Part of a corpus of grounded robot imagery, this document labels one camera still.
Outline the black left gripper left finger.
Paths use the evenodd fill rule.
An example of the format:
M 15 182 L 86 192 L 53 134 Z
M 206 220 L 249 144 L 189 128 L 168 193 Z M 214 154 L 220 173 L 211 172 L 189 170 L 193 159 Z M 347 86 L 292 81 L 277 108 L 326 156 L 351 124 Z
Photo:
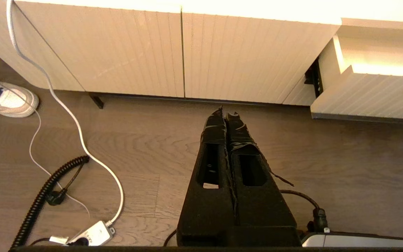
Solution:
M 223 108 L 211 113 L 200 136 L 200 147 L 177 225 L 178 246 L 223 246 L 235 225 L 236 196 L 227 146 Z

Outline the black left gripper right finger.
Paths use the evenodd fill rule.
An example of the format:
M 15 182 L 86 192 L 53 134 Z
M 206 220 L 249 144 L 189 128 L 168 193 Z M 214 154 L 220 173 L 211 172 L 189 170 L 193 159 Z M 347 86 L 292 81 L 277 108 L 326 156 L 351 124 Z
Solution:
M 229 246 L 300 246 L 297 223 L 270 166 L 238 113 L 227 115 L 228 156 L 234 183 Z

